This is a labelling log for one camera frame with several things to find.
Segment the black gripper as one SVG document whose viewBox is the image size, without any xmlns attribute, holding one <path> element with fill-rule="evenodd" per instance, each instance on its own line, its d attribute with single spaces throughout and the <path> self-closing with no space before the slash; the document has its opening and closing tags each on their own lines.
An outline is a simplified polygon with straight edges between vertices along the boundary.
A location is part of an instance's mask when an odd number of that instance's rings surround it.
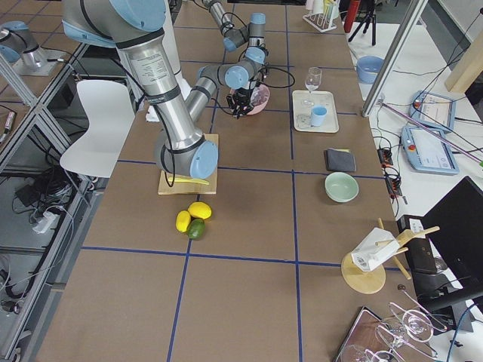
<svg viewBox="0 0 483 362">
<path fill-rule="evenodd" d="M 249 81 L 246 87 L 230 89 L 230 94 L 226 96 L 226 100 L 234 118 L 240 119 L 242 115 L 248 115 L 253 111 L 251 97 L 258 85 L 259 81 Z"/>
<path fill-rule="evenodd" d="M 265 81 L 269 74 L 269 64 L 264 64 L 260 69 L 260 80 Z"/>
</svg>

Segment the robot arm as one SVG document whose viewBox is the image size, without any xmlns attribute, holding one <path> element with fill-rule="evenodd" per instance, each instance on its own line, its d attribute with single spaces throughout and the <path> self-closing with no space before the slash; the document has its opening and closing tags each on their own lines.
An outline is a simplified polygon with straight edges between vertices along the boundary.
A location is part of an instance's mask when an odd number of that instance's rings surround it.
<svg viewBox="0 0 483 362">
<path fill-rule="evenodd" d="M 236 64 L 206 66 L 188 96 L 182 95 L 174 67 L 179 64 L 166 1 L 64 1 L 65 34 L 78 42 L 116 48 L 163 124 L 155 146 L 155 161 L 167 173 L 206 179 L 216 169 L 217 145 L 206 139 L 196 122 L 221 86 L 233 89 L 229 104 L 234 115 L 252 109 L 251 94 L 266 65 L 266 16 L 253 13 L 250 23 L 234 27 L 221 2 L 205 1 L 223 35 L 227 51 L 247 47 Z"/>
<path fill-rule="evenodd" d="M 246 45 L 243 56 L 261 66 L 266 65 L 266 15 L 252 13 L 249 23 L 244 23 L 233 12 L 225 11 L 221 1 L 202 1 L 205 8 L 217 24 L 223 36 L 223 46 L 227 52 L 234 52 Z"/>
</svg>

